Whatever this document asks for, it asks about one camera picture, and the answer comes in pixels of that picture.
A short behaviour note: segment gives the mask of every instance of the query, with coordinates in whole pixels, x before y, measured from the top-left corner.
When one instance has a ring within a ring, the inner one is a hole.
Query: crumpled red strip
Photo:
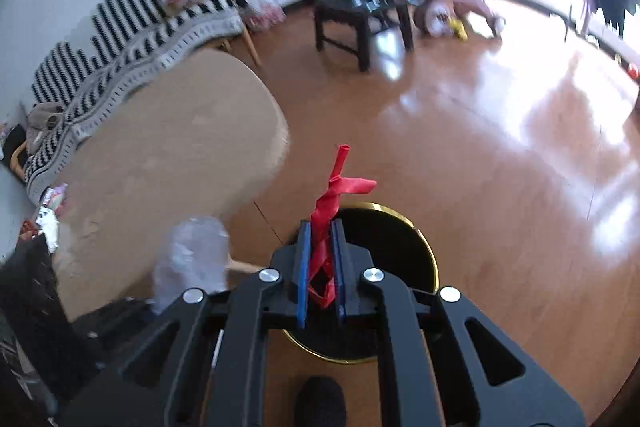
[[[351,148],[340,145],[335,158],[334,169],[329,177],[329,188],[316,201],[316,209],[311,214],[311,260],[309,261],[309,281],[323,270],[328,282],[324,288],[324,295],[319,295],[315,289],[308,286],[309,295],[320,305],[327,308],[335,300],[334,264],[329,242],[329,227],[331,220],[340,207],[341,194],[369,194],[377,182],[364,178],[343,178],[340,176],[342,166]]]

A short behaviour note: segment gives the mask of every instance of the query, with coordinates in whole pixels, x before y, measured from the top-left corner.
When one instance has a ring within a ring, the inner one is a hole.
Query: beige table
[[[134,93],[58,179],[69,184],[54,258],[69,318],[148,282],[174,225],[256,196],[287,137],[267,88],[228,54],[199,51]]]

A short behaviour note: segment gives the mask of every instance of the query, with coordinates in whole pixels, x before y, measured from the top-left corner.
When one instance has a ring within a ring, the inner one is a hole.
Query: triangular cutout
[[[489,385],[495,387],[524,375],[524,365],[478,320],[468,319],[465,326],[476,348]]]
[[[142,387],[154,388],[160,380],[178,329],[180,329],[180,324],[172,322],[167,324],[163,330],[158,331],[156,336],[145,346],[144,351],[129,363],[122,376]]]

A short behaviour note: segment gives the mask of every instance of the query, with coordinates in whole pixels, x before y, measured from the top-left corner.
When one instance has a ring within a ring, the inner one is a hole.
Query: sofa
[[[38,204],[77,147],[133,89],[151,82],[204,42],[237,34],[243,34],[252,48],[236,0],[207,0],[171,16],[160,0],[98,3],[49,52],[21,99],[27,114],[42,102],[59,102],[64,108],[63,118],[23,167],[30,200]]]

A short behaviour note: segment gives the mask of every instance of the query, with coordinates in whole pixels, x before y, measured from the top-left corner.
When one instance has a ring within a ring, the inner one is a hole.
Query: trash can
[[[348,204],[335,217],[342,220],[347,242],[367,248],[375,267],[396,275],[411,288],[437,291],[438,267],[433,251],[409,219],[377,203]],[[339,328],[333,305],[325,311],[313,301],[308,305],[306,329],[286,331],[295,344],[329,362],[375,360],[373,331]]]

